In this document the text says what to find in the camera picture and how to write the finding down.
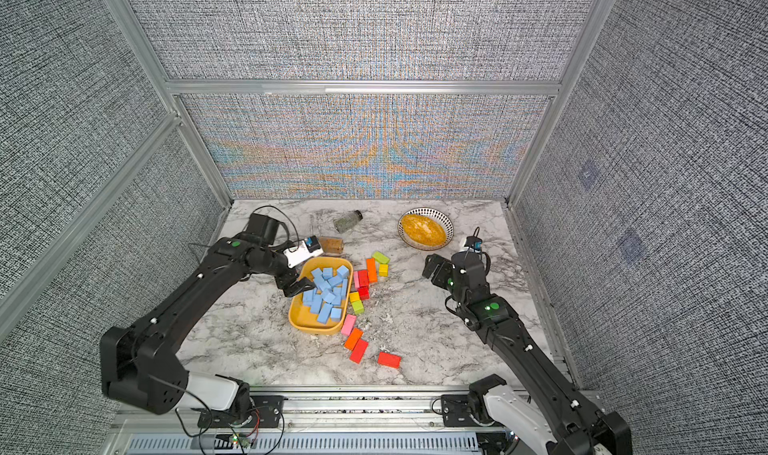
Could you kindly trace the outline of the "blue block low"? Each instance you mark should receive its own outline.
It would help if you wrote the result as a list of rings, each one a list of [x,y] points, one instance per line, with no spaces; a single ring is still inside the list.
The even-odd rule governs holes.
[[[318,315],[321,312],[323,304],[324,304],[323,298],[320,295],[315,295],[314,301],[310,306],[310,313],[314,315]]]

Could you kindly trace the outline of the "blue block tall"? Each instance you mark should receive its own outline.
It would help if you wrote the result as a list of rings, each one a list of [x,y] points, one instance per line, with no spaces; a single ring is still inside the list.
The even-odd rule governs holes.
[[[327,324],[331,318],[333,309],[334,306],[332,304],[324,302],[317,316],[317,321],[322,325]]]

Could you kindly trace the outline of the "yellow plastic tray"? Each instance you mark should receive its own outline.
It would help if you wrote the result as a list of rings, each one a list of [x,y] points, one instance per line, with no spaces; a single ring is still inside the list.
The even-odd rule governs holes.
[[[352,264],[342,258],[318,257],[307,261],[301,276],[314,282],[316,288],[293,298],[289,323],[309,334],[339,333],[347,317],[352,275]]]

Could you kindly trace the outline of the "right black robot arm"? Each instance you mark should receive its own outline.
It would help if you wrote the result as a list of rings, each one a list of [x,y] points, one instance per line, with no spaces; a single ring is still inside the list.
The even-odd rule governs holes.
[[[632,434],[617,412],[585,397],[544,354],[518,313],[487,282],[487,255],[467,250],[426,257],[422,276],[449,293],[455,315],[512,370],[531,403],[500,377],[470,385],[470,411],[482,424],[498,422],[537,454],[631,454]]]

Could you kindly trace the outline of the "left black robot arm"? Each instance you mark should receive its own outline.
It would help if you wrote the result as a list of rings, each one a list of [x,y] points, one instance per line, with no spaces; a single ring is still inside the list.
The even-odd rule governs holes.
[[[193,373],[177,353],[219,298],[251,275],[272,277],[286,297],[314,288],[298,267],[322,254],[318,238],[278,244],[282,225],[251,214],[241,232],[213,243],[192,274],[158,306],[127,328],[107,330],[99,344],[102,394],[156,415],[189,408],[231,424],[247,420],[253,410],[247,382]]]

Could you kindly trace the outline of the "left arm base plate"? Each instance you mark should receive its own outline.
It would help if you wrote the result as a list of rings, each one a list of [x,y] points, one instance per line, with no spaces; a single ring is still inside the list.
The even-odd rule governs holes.
[[[249,400],[236,400],[228,410],[199,414],[199,428],[278,428],[285,398],[280,395],[256,393]]]

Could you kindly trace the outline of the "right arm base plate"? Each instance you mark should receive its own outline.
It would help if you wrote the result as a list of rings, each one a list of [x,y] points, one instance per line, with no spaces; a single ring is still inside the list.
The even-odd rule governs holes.
[[[490,420],[481,398],[475,394],[442,395],[439,405],[446,427],[480,427]]]

